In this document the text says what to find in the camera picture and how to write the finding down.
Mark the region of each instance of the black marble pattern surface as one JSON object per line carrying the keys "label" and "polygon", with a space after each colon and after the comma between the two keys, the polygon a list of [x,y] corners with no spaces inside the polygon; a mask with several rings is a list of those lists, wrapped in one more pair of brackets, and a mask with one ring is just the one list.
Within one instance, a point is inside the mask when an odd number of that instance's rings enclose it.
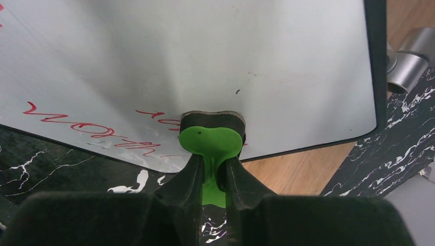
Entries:
{"label": "black marble pattern surface", "polygon": [[[407,96],[388,102],[388,126],[359,141],[323,195],[384,196],[431,163],[435,154],[435,69]],[[173,174],[94,156],[0,128],[0,222],[38,191],[152,192]],[[202,245],[226,245],[225,210],[203,207]]]}
{"label": "black marble pattern surface", "polygon": [[407,95],[388,100],[387,127],[360,140],[321,195],[385,196],[435,155],[435,68]]}

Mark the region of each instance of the metal cylinder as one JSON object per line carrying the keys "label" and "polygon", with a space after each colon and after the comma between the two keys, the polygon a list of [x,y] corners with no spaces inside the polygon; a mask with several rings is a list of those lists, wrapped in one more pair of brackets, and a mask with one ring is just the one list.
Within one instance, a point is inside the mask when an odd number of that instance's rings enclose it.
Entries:
{"label": "metal cylinder", "polygon": [[396,53],[397,62],[388,74],[388,90],[393,93],[409,93],[428,67],[428,62],[419,56]]}
{"label": "metal cylinder", "polygon": [[414,28],[408,32],[397,52],[406,52],[425,58],[435,67],[435,28]]}

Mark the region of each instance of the black edge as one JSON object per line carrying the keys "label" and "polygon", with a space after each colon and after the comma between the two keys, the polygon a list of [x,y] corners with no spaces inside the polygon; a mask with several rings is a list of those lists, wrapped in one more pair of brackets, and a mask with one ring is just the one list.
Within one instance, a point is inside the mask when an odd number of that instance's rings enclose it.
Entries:
{"label": "black edge", "polygon": [[[264,158],[270,158],[280,155],[287,155],[296,152],[302,152],[307,150],[313,150],[328,146],[345,144],[348,142],[355,142],[367,136],[374,135],[380,131],[382,131],[386,126],[387,120],[387,64],[385,57],[387,56],[387,20],[386,20],[386,0],[364,0],[364,12],[366,16],[366,27],[367,27],[367,40],[368,40],[368,48],[370,55],[370,66],[371,66],[371,77],[373,83],[373,96],[374,96],[374,108],[376,113],[376,127],[373,131],[364,134],[359,137],[354,137],[346,140],[340,140],[330,143],[323,143],[320,145],[314,145],[310,147],[305,147],[296,150],[284,151],[270,155],[263,155],[259,157],[249,158],[241,160],[241,162],[248,162],[253,160],[260,160]],[[113,157],[105,156],[99,153],[95,153],[89,150],[85,150],[76,146],[68,145],[63,142],[59,142],[50,138],[42,137],[39,135],[35,135],[33,133],[29,133],[26,131],[18,130],[12,127],[4,126],[0,124],[0,127],[6,128],[7,130],[25,134],[37,139],[41,139],[47,142],[51,142],[57,145],[65,146],[71,149],[76,149],[80,151],[84,151],[96,156],[100,156],[105,159],[114,160],[118,162],[128,163],[134,165],[132,163],[115,159]],[[153,169],[144,168],[148,171],[154,173],[164,173],[159,172]]]}

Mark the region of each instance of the curved black piece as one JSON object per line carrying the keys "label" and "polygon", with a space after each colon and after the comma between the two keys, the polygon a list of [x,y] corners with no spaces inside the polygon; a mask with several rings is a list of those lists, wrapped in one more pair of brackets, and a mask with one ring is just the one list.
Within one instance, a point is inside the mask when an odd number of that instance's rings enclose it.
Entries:
{"label": "curved black piece", "polygon": [[204,159],[192,155],[177,175],[154,191],[165,209],[162,221],[176,232],[181,245],[199,243],[203,180]]}

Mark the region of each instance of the wooden floor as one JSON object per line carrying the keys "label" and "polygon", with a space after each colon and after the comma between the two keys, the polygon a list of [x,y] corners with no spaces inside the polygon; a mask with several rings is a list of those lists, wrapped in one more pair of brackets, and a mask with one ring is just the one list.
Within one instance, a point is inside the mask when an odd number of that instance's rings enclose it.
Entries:
{"label": "wooden floor", "polygon": [[[435,27],[435,0],[388,0],[388,41],[397,49],[415,27]],[[247,162],[245,168],[279,194],[318,195],[354,146],[322,149]]]}

